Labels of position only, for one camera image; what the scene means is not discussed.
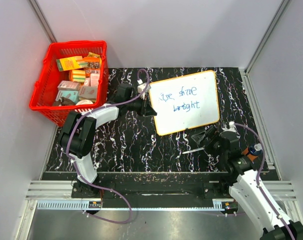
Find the white marker pen blue cap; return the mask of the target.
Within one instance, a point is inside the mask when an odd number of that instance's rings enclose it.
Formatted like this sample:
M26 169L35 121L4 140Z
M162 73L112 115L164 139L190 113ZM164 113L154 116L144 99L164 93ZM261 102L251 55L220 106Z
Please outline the white marker pen blue cap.
M194 153L194 152L198 152L198 151L202 151L202 150L204 150L204 148L200 147L200 148L184 151L184 152L182 152L182 154L189 154L189 153Z

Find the white board with orange frame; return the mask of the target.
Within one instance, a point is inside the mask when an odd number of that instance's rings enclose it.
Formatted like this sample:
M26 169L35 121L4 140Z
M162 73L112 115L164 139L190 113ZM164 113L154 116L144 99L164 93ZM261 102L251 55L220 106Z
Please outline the white board with orange frame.
M217 78L213 70L152 82L149 98L157 113L154 123L159 136L220 120Z

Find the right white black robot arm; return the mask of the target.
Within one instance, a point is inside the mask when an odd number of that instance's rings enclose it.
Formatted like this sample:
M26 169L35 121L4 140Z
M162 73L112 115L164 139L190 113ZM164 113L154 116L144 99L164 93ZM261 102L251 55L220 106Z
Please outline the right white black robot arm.
M260 177L262 170L251 159L264 156L265 147L249 148L244 153L239 146L237 127L252 130L231 121L223 131L211 125L191 137L207 154L218 157L221 169L227 172L219 185L220 195L232 197L242 207L262 240L303 240L303 224L282 210L265 187Z

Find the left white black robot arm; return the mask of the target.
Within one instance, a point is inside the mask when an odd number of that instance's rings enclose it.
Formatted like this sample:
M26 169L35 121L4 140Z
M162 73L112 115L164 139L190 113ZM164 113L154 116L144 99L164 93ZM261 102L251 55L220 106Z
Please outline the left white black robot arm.
M86 113L71 111L67 115L58 141L75 166L77 182L73 187L76 192L94 198L101 190L91 157L96 130L100 126L117 120L127 112L136 112L142 117L157 115L147 97L150 89L149 84L140 83L137 94L134 94L133 86L122 83L111 99L101 107Z

